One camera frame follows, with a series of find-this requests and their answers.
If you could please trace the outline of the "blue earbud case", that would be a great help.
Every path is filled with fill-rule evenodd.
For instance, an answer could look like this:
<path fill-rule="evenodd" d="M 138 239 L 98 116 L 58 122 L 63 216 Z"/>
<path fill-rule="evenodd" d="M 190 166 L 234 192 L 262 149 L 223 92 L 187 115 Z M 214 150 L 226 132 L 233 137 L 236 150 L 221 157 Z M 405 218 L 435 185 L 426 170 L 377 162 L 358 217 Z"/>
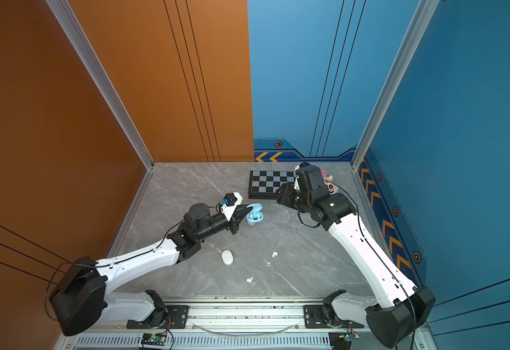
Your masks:
<path fill-rule="evenodd" d="M 246 217 L 249 226 L 255 226 L 256 224 L 263 221 L 264 219 L 264 215 L 262 213 L 263 206 L 261 204 L 250 204 L 248 205 L 248 208 L 251 208 L 250 212 Z"/>

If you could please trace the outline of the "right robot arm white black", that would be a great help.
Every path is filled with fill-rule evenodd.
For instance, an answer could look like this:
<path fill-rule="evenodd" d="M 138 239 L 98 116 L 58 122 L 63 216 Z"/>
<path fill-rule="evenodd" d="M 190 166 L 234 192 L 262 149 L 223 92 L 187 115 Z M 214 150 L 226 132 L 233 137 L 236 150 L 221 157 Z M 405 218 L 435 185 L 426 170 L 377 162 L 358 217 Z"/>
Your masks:
<path fill-rule="evenodd" d="M 293 184 L 280 187 L 277 202 L 310 214 L 351 256 L 373 292 L 372 297 L 358 297 L 338 290 L 325 297 L 324 322 L 332 328 L 349 322 L 367 326 L 387 348 L 413 337 L 434 307 L 434 294 L 401 272 L 365 228 L 357 205 L 343 193 L 329 192 L 319 167 L 300 163 L 294 177 Z"/>

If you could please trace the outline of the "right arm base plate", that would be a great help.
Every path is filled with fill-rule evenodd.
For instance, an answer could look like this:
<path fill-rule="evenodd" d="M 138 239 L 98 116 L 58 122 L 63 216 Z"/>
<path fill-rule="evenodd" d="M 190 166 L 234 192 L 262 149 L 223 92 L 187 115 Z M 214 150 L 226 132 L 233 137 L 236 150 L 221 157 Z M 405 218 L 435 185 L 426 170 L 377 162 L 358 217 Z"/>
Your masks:
<path fill-rule="evenodd" d="M 341 320 L 333 311 L 332 307 L 320 305 L 303 306 L 304 325 L 307 329 L 342 328 L 362 329 L 364 325 L 350 320 Z"/>

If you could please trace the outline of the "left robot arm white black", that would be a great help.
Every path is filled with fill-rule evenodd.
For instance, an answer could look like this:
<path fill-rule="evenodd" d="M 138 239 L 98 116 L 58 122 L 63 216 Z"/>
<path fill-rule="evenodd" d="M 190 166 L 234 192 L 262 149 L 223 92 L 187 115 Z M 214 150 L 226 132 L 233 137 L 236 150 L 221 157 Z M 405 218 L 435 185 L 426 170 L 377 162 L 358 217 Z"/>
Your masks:
<path fill-rule="evenodd" d="M 74 336 L 115 321 L 126 322 L 132 328 L 167 328 L 169 311 L 157 292 L 117 293 L 116 289 L 189 259 L 200 250 L 202 242 L 221 231 L 236 234 L 240 223 L 261 209 L 260 204 L 227 206 L 221 202 L 217 212 L 211 214 L 208 205 L 195 204 L 155 244 L 114 258 L 77 259 L 49 296 L 62 334 Z"/>

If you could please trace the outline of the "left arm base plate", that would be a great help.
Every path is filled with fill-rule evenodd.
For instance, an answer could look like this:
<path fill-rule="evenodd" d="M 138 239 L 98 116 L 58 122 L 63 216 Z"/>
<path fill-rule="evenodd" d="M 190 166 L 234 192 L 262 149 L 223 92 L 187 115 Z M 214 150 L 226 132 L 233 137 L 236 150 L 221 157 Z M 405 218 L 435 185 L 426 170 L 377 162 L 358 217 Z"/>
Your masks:
<path fill-rule="evenodd" d="M 166 306 L 164 309 L 155 308 L 152 314 L 142 322 L 129 320 L 126 328 L 131 330 L 182 330 L 186 328 L 188 316 L 189 306 L 187 305 Z"/>

